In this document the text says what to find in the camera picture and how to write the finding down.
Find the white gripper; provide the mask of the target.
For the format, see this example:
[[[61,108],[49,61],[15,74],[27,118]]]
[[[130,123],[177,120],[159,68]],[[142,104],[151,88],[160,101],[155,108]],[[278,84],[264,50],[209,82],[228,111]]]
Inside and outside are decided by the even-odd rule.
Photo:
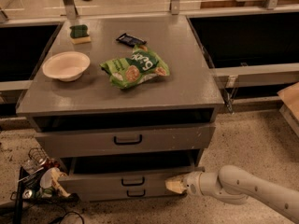
[[[165,180],[165,186],[177,194],[187,191],[190,195],[200,196],[202,194],[200,188],[201,174],[201,172],[191,172],[186,175],[173,176]]]

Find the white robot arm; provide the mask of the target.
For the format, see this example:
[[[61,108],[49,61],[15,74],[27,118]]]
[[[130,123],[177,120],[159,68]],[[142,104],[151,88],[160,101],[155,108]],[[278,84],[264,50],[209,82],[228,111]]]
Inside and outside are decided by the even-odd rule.
[[[294,224],[299,224],[299,192],[271,183],[245,170],[225,165],[218,172],[190,172],[165,180],[178,194],[210,196],[224,203],[243,204],[248,197],[267,205]]]

